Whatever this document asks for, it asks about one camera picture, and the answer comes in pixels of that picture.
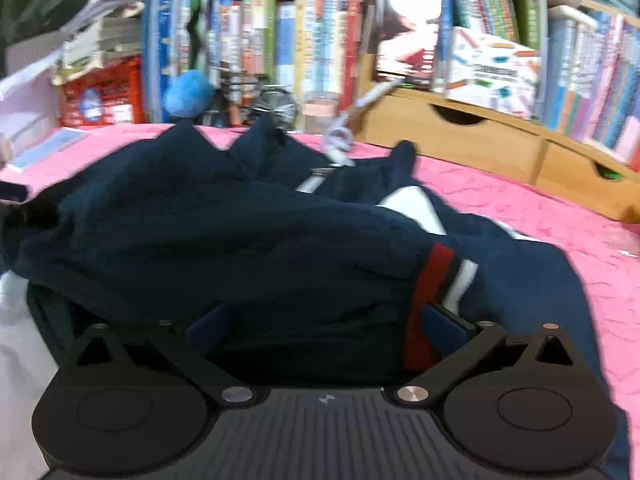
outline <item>metal screw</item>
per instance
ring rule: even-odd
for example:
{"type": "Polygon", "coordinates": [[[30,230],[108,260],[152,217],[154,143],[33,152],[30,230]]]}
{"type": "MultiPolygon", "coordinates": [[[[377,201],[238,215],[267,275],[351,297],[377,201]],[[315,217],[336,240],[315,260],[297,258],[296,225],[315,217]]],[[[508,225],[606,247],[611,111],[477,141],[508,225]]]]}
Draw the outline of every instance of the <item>metal screw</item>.
{"type": "Polygon", "coordinates": [[[403,386],[398,390],[398,397],[404,402],[421,402],[429,397],[429,392],[421,386],[403,386]]]}
{"type": "Polygon", "coordinates": [[[245,386],[232,386],[222,391],[222,398],[226,402],[237,404],[238,402],[247,402],[251,400],[254,393],[245,386]]]}

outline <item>round pad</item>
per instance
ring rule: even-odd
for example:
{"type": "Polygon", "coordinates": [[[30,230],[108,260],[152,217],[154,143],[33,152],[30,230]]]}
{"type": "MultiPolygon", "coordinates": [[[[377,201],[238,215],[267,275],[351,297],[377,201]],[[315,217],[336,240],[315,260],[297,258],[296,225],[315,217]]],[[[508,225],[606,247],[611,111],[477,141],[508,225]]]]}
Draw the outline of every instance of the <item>round pad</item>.
{"type": "Polygon", "coordinates": [[[48,462],[91,476],[135,474],[187,451],[207,422],[207,406],[187,382],[110,364],[54,378],[33,413],[48,462]]]}
{"type": "Polygon", "coordinates": [[[542,474],[593,465],[613,439],[615,414],[593,381],[562,368],[471,378],[447,397],[445,424],[466,451],[500,468],[542,474]]]}

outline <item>wooden drawer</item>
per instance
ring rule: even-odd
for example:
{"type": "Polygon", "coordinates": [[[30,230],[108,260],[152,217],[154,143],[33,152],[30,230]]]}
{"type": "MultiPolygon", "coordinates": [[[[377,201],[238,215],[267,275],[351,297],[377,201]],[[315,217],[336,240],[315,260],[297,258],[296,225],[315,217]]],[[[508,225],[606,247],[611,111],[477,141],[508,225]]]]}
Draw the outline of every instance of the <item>wooden drawer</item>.
{"type": "Polygon", "coordinates": [[[544,140],[506,124],[478,118],[462,125],[444,120],[427,96],[386,96],[366,112],[357,140],[393,147],[403,139],[423,155],[531,183],[544,140]]]}
{"type": "Polygon", "coordinates": [[[562,146],[549,143],[534,184],[613,220],[640,222],[640,179],[606,180],[590,158],[562,146]]]}

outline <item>white sheet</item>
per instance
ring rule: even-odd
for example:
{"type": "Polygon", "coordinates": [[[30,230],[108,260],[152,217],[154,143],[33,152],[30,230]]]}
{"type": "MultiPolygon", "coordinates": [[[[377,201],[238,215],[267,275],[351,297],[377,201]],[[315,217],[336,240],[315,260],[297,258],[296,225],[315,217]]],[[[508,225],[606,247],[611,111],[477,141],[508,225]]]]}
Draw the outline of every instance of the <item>white sheet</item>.
{"type": "Polygon", "coordinates": [[[49,469],[31,413],[57,371],[26,304],[27,281],[0,278],[0,480],[37,480],[49,469]]]}

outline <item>plastic container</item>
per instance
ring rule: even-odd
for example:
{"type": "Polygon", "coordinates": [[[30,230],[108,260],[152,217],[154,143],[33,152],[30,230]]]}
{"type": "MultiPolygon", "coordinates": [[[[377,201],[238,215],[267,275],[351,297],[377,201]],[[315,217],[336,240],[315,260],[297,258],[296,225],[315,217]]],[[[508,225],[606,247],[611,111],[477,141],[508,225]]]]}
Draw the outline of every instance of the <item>plastic container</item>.
{"type": "Polygon", "coordinates": [[[60,91],[63,126],[145,122],[139,57],[95,70],[60,91]]]}

